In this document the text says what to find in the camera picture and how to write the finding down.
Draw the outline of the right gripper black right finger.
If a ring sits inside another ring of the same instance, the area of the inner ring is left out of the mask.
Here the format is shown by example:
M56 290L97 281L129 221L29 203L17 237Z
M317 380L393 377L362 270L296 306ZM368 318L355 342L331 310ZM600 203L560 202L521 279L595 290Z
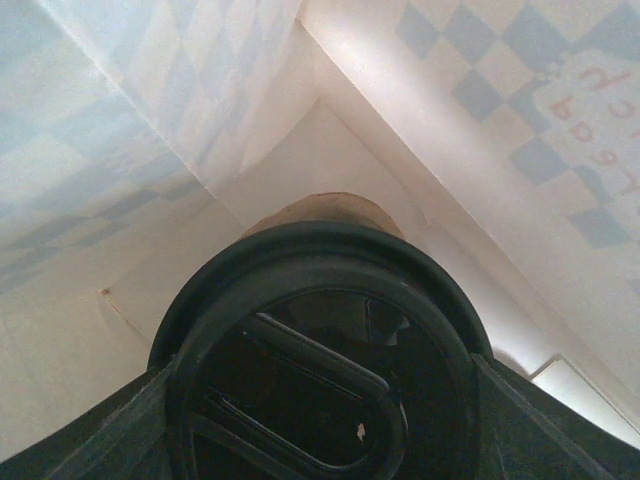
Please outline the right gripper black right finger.
M639 450L497 360L473 355L480 479L637 479Z

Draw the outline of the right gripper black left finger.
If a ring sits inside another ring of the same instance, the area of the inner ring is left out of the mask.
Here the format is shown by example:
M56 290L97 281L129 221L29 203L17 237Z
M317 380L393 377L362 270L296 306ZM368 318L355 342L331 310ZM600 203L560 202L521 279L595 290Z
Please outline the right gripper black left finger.
M1 463L3 479L171 479L166 391L152 368L65 427Z

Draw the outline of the blue checkered paper bag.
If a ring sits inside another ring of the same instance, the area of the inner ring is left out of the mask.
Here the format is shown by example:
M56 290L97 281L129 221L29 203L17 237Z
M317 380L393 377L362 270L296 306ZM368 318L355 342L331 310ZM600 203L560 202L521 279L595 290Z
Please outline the blue checkered paper bag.
M638 420L637 2L5 1L2 440L162 369L195 273L329 192L451 276L479 356L555 343Z

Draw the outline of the grey pulp cup carrier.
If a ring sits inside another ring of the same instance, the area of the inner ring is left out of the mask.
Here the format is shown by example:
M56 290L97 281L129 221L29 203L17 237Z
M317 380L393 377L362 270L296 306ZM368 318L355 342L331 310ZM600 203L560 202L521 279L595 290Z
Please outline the grey pulp cup carrier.
M241 239L277 226L303 221L333 221L365 226L402 240L405 235L379 205L348 192L309 195L265 217L248 229Z

